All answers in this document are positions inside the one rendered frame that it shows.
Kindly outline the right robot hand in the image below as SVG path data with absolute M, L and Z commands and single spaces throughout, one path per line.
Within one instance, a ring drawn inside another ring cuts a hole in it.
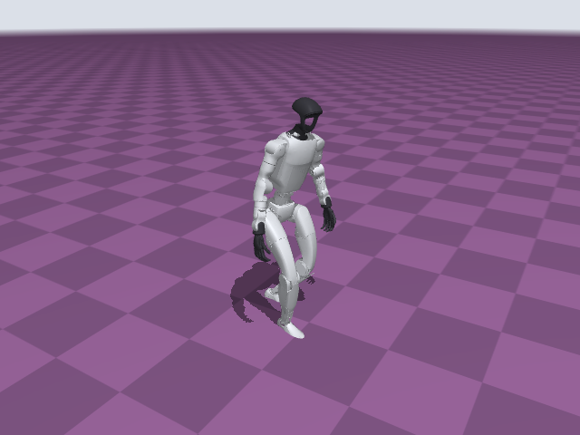
M 259 222 L 257 225 L 257 232 L 253 230 L 254 237 L 254 250 L 255 255 L 257 258 L 264 262 L 271 261 L 271 259 L 267 259 L 264 253 L 264 250 L 270 255 L 270 251 L 267 249 L 266 245 L 264 244 L 263 235 L 265 234 L 265 224 L 263 222 Z

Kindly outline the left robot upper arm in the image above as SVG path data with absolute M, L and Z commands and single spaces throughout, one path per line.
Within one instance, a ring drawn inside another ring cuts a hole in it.
M 316 140 L 317 140 L 317 147 L 316 147 L 316 151 L 314 154 L 314 159 L 311 163 L 310 169 L 308 170 L 308 173 L 313 177 L 316 178 L 322 174 L 324 174 L 324 168 L 322 166 L 322 164 L 320 163 L 322 156 L 323 156 L 323 148 L 324 148 L 324 140 L 319 137 L 318 135 L 311 133 L 315 136 Z

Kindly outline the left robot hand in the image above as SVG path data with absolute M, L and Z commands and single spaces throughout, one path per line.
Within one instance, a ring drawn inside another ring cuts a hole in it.
M 330 208 L 330 206 L 332 205 L 330 197 L 327 197 L 325 199 L 325 202 L 326 205 L 321 205 L 321 208 L 324 208 L 324 225 L 321 227 L 321 229 L 323 229 L 326 226 L 326 228 L 324 228 L 324 231 L 326 230 L 326 232 L 329 232 L 334 229 L 336 218 L 333 210 Z

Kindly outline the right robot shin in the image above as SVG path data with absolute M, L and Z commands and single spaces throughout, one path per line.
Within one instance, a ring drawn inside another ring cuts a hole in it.
M 281 305 L 281 322 L 286 326 L 286 322 L 291 323 L 293 312 L 297 303 L 299 285 L 294 284 L 290 289 L 290 281 L 288 281 L 283 273 L 279 275 L 278 296 Z M 289 321 L 290 318 L 290 321 Z

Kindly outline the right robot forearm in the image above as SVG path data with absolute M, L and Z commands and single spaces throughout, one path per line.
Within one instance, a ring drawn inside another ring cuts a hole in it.
M 259 180 L 253 192 L 254 212 L 253 212 L 253 222 L 252 228 L 257 232 L 257 225 L 259 222 L 263 222 L 266 228 L 266 202 L 267 197 L 264 196 L 266 190 L 266 184 L 263 180 Z

